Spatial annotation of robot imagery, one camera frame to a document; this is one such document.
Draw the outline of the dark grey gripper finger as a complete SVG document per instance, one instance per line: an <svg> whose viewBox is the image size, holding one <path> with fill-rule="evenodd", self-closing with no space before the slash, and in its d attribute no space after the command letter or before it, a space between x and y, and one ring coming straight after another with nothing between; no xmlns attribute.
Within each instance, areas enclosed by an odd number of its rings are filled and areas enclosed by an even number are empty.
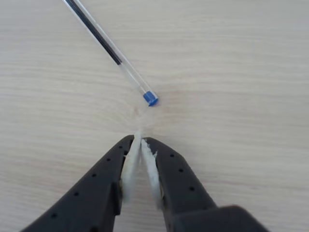
<svg viewBox="0 0 309 232"><path fill-rule="evenodd" d="M121 175L132 180L141 134L116 143L51 208L28 225L25 232L112 232L123 202Z"/></svg>
<svg viewBox="0 0 309 232"><path fill-rule="evenodd" d="M168 232L208 232L206 211L216 208L185 158L164 143L147 137L163 193L161 204Z"/></svg>

